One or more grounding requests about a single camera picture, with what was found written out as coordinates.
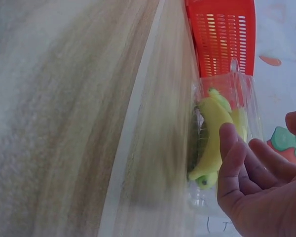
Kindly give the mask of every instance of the floor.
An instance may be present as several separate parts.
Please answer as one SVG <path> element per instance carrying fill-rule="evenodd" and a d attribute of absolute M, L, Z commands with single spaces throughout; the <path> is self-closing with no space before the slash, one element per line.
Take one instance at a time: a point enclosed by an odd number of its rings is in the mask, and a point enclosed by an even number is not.
<path fill-rule="evenodd" d="M 0 236 L 193 236 L 181 0 L 0 1 Z"/>

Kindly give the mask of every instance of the colorful toy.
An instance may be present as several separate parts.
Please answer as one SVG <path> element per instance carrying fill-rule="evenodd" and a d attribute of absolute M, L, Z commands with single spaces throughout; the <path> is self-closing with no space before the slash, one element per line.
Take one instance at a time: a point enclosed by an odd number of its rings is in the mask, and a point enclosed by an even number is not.
<path fill-rule="evenodd" d="M 248 117 L 243 107 L 236 108 L 229 113 L 229 102 L 211 88 L 209 97 L 202 99 L 199 109 L 204 118 L 200 131 L 200 161 L 188 174 L 190 180 L 195 180 L 198 186 L 207 190 L 217 181 L 217 172 L 222 164 L 220 155 L 219 128 L 225 122 L 232 122 L 240 134 L 247 140 Z"/>
<path fill-rule="evenodd" d="M 196 180 L 201 176 L 210 175 L 220 169 L 222 158 L 219 149 L 219 129 L 224 123 L 232 122 L 227 110 L 212 97 L 202 99 L 199 104 L 199 110 L 206 122 L 209 138 L 199 163 L 188 174 L 189 180 Z"/>
<path fill-rule="evenodd" d="M 296 136 L 283 127 L 276 127 L 267 144 L 288 161 L 296 164 Z"/>

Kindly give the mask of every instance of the wooden surface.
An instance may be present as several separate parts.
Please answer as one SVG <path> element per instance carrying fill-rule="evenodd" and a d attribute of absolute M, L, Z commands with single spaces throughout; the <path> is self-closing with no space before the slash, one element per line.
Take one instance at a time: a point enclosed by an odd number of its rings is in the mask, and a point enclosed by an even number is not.
<path fill-rule="evenodd" d="M 0 236 L 187 236 L 194 61 L 181 0 L 0 2 Z"/>

